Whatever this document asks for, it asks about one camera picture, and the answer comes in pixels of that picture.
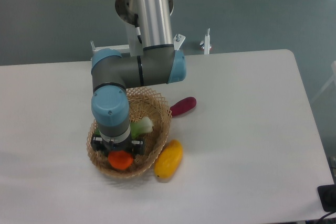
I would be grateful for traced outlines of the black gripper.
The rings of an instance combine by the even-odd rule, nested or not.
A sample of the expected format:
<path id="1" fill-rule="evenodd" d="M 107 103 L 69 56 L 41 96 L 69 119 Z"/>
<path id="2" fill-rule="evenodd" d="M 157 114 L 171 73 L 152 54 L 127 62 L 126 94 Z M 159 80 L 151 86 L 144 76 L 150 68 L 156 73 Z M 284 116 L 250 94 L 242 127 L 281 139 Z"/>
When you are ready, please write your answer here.
<path id="1" fill-rule="evenodd" d="M 145 154 L 144 139 L 132 140 L 131 133 L 121 135 L 121 139 L 94 134 L 91 138 L 91 147 L 95 152 L 100 151 L 105 157 L 112 151 L 126 151 L 132 152 L 135 159 L 138 155 Z"/>

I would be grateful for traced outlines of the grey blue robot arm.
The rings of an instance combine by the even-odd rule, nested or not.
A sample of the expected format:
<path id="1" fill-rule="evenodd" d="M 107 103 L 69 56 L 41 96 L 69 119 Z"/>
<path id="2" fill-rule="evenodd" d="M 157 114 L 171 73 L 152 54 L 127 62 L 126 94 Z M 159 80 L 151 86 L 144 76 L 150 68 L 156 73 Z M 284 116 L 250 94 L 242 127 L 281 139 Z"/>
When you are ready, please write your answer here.
<path id="1" fill-rule="evenodd" d="M 186 77 L 184 54 L 174 48 L 172 0 L 116 0 L 115 9 L 134 26 L 140 52 L 131 57 L 115 49 L 100 49 L 92 57 L 92 114 L 98 132 L 90 140 L 94 151 L 144 153 L 144 142 L 131 136 L 128 88 L 179 82 Z"/>

